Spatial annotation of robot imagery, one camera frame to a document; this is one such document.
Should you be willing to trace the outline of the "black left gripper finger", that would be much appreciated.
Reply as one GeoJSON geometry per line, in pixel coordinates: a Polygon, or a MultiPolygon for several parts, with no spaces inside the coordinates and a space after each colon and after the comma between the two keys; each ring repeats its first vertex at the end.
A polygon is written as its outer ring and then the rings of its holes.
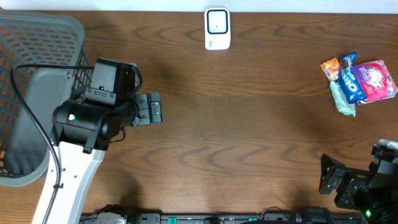
{"type": "Polygon", "coordinates": [[[149,125],[150,124],[150,104],[149,97],[145,94],[137,94],[134,97],[135,102],[137,103],[137,115],[139,120],[137,122],[137,126],[149,125]]]}
{"type": "Polygon", "coordinates": [[[162,106],[159,92],[150,93],[150,121],[152,124],[162,122],[162,106]]]}

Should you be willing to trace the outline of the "teal snack packet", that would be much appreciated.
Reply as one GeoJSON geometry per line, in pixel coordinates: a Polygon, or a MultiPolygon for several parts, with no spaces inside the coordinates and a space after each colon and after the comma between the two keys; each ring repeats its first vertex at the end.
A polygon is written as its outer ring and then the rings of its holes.
{"type": "Polygon", "coordinates": [[[355,104],[350,104],[347,102],[345,94],[343,93],[340,85],[337,82],[330,82],[330,90],[333,96],[336,109],[347,116],[356,117],[355,104]]]}

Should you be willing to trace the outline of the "blue Oreo cookie pack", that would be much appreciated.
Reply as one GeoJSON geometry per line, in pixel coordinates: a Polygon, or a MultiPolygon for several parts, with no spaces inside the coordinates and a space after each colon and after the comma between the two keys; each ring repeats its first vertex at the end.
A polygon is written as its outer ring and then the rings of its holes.
{"type": "Polygon", "coordinates": [[[357,52],[351,52],[349,55],[344,55],[340,58],[338,84],[349,104],[354,104],[367,98],[363,88],[352,72],[352,66],[357,56],[357,52]]]}

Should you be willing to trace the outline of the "red purple snack pack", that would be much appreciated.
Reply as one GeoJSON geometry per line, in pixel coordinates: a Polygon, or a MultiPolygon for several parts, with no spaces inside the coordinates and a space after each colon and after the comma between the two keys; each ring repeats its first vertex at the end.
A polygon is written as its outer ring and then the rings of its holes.
{"type": "Polygon", "coordinates": [[[367,96],[359,100],[358,105],[393,98],[397,94],[397,86],[383,60],[353,65],[352,71],[367,96]]]}

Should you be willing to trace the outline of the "orange small snack box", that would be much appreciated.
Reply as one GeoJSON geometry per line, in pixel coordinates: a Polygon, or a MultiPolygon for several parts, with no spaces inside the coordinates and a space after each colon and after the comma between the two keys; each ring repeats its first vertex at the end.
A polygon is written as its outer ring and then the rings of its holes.
{"type": "Polygon", "coordinates": [[[337,81],[340,65],[336,58],[323,62],[320,67],[330,82],[337,81]]]}

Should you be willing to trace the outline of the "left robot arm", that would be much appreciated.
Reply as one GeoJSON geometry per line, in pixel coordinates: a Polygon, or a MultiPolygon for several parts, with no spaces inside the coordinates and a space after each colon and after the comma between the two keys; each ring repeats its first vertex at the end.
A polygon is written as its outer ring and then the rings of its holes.
{"type": "Polygon", "coordinates": [[[104,150],[83,151],[83,146],[62,141],[55,147],[60,162],[57,184],[56,163],[50,159],[47,178],[32,223],[79,223],[91,181],[102,163],[104,150]]]}

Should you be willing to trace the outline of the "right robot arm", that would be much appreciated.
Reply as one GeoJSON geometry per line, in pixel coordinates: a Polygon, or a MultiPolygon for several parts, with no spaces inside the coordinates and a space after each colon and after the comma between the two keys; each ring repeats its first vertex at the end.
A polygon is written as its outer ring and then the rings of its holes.
{"type": "Polygon", "coordinates": [[[375,144],[371,157],[374,161],[362,170],[322,154],[318,191],[335,190],[335,205],[359,211],[368,223],[391,223],[397,220],[397,149],[375,144]]]}

